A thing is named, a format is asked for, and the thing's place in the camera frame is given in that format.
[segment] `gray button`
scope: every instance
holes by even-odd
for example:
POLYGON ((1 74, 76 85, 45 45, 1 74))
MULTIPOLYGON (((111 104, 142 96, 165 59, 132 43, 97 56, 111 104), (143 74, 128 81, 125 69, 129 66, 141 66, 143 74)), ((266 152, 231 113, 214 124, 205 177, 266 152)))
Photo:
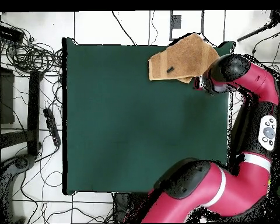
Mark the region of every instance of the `gray button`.
POLYGON ((275 131, 271 127, 265 127, 264 135, 269 139, 273 139, 275 137, 275 131))

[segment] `white stripe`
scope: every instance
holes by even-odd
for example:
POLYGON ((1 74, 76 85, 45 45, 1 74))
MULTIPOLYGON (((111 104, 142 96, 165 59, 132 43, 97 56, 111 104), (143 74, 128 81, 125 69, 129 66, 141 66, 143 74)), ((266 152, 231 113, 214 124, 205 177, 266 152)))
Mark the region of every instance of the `white stripe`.
POLYGON ((249 162, 257 166, 263 167, 264 169, 268 170, 268 172, 271 171, 271 163, 261 156, 245 154, 244 162, 249 162))
POLYGON ((202 204, 203 207, 210 207, 213 204, 217 203, 217 201, 220 199, 220 197, 224 193, 225 186, 226 186, 226 176, 225 176, 224 171, 220 167, 219 167, 219 169, 220 169, 221 175, 222 175, 220 188, 212 200, 210 200, 207 204, 202 204))

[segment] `cloth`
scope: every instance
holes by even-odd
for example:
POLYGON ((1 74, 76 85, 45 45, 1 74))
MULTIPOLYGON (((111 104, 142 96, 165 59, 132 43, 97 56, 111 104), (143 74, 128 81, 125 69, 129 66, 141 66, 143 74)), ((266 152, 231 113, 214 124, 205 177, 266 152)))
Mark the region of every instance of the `cloth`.
POLYGON ((149 80, 177 79, 189 83, 218 58, 216 50, 193 33, 149 59, 149 80))

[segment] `white button panel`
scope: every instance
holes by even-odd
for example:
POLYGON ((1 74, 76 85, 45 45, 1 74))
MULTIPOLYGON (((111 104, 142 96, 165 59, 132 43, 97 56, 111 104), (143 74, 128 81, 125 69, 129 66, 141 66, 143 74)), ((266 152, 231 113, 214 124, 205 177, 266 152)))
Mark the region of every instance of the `white button panel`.
POLYGON ((260 121, 260 129, 258 134, 258 141, 261 144, 262 147, 264 147, 268 151, 272 151, 275 145, 275 136, 274 138, 268 138, 264 135, 264 129, 266 128, 272 128, 274 132, 276 133, 277 128, 277 121, 276 118, 274 118, 271 115, 263 116, 260 121))

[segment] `table surface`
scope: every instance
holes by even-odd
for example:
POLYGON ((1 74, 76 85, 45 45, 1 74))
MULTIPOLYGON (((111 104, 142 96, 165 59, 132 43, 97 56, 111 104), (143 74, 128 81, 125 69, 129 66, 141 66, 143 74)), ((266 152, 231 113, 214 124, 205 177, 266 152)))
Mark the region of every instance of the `table surface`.
POLYGON ((166 47, 67 44, 67 190, 148 192, 186 157, 226 162, 228 94, 149 81, 166 47))

